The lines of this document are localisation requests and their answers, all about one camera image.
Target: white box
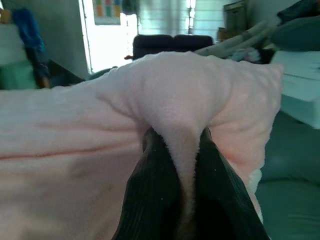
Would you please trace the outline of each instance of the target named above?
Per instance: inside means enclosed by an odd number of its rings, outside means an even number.
[[[27,54],[14,24],[0,24],[0,66],[26,61]]]
[[[281,110],[320,129],[320,52],[277,52],[273,64],[285,66]]]

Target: blanket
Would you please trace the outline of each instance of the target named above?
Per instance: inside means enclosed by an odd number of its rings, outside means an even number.
[[[254,193],[282,74],[279,65],[167,52],[70,87],[1,91],[1,239],[110,240],[150,127],[181,181],[181,229],[193,215],[195,157],[207,126],[261,215]]]

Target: blue cloth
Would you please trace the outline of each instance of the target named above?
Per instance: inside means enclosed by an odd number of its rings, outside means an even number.
[[[49,58],[33,13],[27,8],[17,9],[12,11],[12,19],[19,29],[26,54],[33,65],[35,78],[37,81],[43,77],[49,78]]]
[[[27,8],[14,10],[12,19],[19,28],[19,33],[27,48],[45,51],[45,44],[40,36],[39,26],[32,12]]]

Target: colorful poster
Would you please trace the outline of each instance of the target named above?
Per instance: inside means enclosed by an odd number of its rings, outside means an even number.
[[[121,0],[92,0],[95,25],[120,25]]]

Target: sofa cushion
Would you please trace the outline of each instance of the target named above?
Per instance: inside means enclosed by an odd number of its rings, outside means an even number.
[[[320,185],[320,130],[280,112],[265,149],[262,181],[306,181]]]
[[[173,37],[170,35],[137,35],[133,40],[133,59],[147,54],[172,51]]]
[[[292,21],[298,18],[316,16],[318,12],[318,0],[300,0],[292,6],[277,13],[281,23]]]
[[[320,16],[289,21],[279,26],[270,40],[286,51],[320,51]]]
[[[176,52],[187,52],[212,46],[212,37],[205,35],[177,35],[173,38],[173,50]]]
[[[261,183],[256,196],[265,229],[272,240],[320,239],[319,185],[303,181],[271,181]]]

